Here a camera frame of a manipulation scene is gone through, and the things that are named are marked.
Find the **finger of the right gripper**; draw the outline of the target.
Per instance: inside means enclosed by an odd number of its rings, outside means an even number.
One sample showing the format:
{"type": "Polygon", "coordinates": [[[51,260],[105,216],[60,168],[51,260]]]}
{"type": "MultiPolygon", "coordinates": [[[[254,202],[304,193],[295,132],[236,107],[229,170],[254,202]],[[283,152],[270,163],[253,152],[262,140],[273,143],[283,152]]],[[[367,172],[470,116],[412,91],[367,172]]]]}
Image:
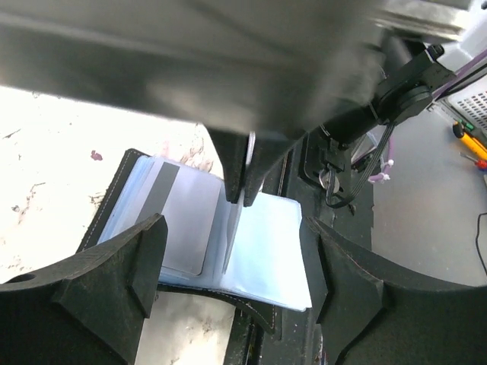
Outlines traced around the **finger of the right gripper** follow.
{"type": "Polygon", "coordinates": [[[250,207],[269,172],[304,137],[307,132],[298,129],[290,135],[281,132],[252,132],[250,162],[243,179],[243,205],[250,207]]]}

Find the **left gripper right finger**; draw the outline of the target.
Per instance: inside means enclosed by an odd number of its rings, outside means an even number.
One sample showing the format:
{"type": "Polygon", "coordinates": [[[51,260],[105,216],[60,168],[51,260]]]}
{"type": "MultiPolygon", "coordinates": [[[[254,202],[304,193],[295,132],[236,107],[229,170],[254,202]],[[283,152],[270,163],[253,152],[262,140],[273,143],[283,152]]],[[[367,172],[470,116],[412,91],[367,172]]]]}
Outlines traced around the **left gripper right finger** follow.
{"type": "Polygon", "coordinates": [[[486,288],[433,278],[347,246],[363,278],[351,300],[364,327],[343,364],[484,364],[486,288]]]}

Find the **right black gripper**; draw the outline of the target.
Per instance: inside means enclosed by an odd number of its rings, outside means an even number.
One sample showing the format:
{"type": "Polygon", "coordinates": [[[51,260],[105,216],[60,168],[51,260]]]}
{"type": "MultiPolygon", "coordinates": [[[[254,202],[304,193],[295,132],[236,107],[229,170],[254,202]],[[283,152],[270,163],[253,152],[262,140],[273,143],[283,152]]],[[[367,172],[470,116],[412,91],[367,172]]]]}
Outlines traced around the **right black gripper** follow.
{"type": "Polygon", "coordinates": [[[369,100],[382,1],[3,1],[1,83],[202,122],[226,199],[249,135],[316,128],[369,100]]]}

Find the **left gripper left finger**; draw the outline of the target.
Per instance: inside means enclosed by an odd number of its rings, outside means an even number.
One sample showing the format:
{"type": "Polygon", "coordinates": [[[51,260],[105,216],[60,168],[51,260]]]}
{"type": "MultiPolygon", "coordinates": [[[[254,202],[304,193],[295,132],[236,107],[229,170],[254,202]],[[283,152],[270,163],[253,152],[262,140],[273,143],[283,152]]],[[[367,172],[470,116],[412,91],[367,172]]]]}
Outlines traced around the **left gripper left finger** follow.
{"type": "Polygon", "coordinates": [[[133,364],[167,240],[155,214],[1,285],[3,364],[133,364]]]}

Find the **black leather card holder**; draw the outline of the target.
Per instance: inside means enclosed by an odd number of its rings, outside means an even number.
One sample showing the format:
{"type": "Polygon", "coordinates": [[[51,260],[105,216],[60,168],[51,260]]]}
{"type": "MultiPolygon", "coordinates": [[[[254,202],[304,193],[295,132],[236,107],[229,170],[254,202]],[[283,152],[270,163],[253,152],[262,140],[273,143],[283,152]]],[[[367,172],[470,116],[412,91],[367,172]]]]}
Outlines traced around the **black leather card holder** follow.
{"type": "Polygon", "coordinates": [[[160,284],[227,301],[268,332],[278,308],[311,308],[298,202],[259,192],[249,207],[232,204],[217,176],[136,149],[124,153],[80,250],[157,213],[168,228],[160,284]]]}

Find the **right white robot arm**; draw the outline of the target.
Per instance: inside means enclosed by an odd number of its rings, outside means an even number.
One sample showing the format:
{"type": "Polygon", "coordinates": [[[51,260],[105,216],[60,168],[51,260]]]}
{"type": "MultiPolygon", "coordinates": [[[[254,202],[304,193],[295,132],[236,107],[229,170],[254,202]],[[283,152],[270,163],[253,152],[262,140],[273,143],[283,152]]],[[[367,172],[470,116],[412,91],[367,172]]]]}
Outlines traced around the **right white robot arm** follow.
{"type": "Polygon", "coordinates": [[[470,1],[3,1],[1,83],[212,131],[227,197],[333,122],[348,144],[452,78],[470,1]]]}

